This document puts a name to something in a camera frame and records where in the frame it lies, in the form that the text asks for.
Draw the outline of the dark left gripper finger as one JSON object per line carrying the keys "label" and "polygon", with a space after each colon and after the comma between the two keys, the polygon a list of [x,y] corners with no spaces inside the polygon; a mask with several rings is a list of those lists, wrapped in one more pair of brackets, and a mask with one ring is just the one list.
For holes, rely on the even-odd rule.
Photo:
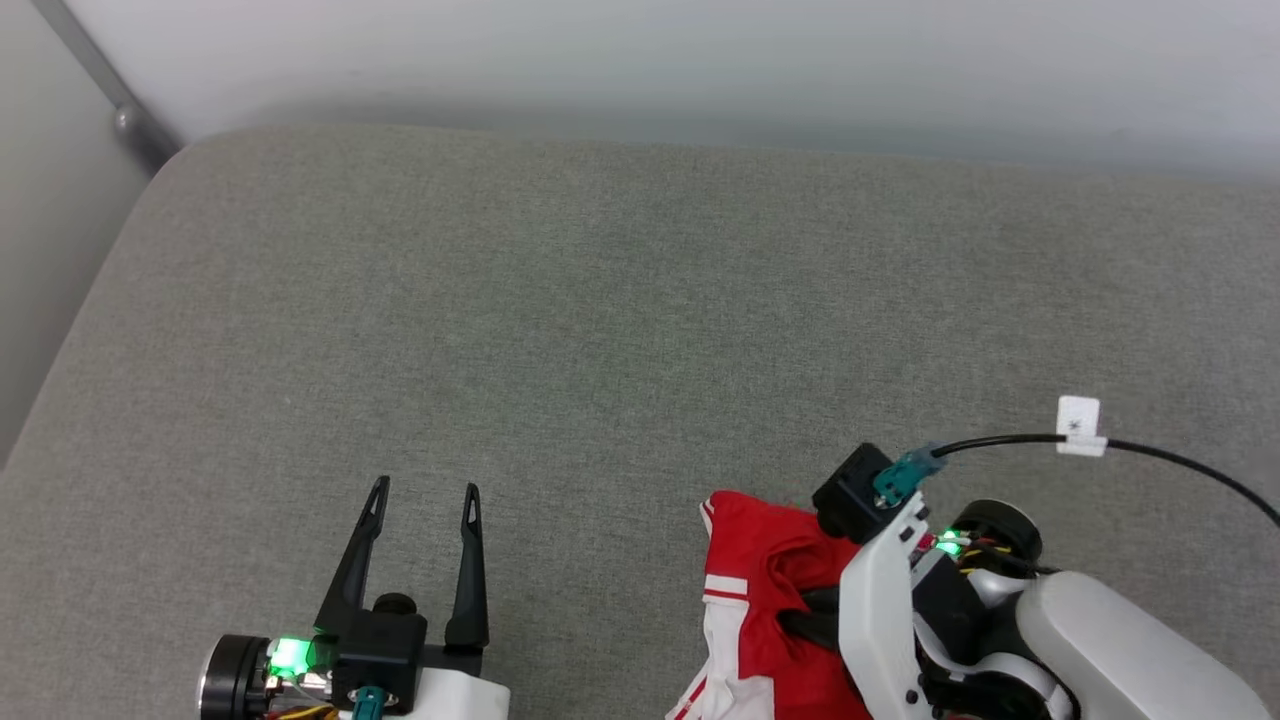
{"label": "dark left gripper finger", "polygon": [[389,477],[379,477],[372,483],[315,618],[316,633],[344,633],[364,610],[372,546],[383,529],[389,491]]}
{"label": "dark left gripper finger", "polygon": [[445,647],[485,650],[490,642],[490,623],[481,496],[476,484],[466,487],[460,537],[462,555],[454,591],[453,614],[445,625]]}

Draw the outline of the white and dark left gripper body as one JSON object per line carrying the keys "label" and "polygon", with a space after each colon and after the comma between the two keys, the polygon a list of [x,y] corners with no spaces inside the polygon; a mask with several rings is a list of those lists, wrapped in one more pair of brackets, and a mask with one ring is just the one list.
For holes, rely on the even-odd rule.
{"label": "white and dark left gripper body", "polygon": [[224,635],[200,679],[202,719],[507,719],[511,692],[481,656],[428,646],[413,700],[380,682],[339,688],[332,647],[303,637]]}

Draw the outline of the white and dark right gripper body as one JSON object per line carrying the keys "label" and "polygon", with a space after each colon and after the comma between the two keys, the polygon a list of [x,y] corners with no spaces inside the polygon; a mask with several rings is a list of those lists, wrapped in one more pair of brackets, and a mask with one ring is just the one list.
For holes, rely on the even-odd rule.
{"label": "white and dark right gripper body", "polygon": [[910,497],[838,583],[838,652],[874,719],[1073,719],[1075,696],[1023,643],[1012,610],[1034,582],[923,550]]}

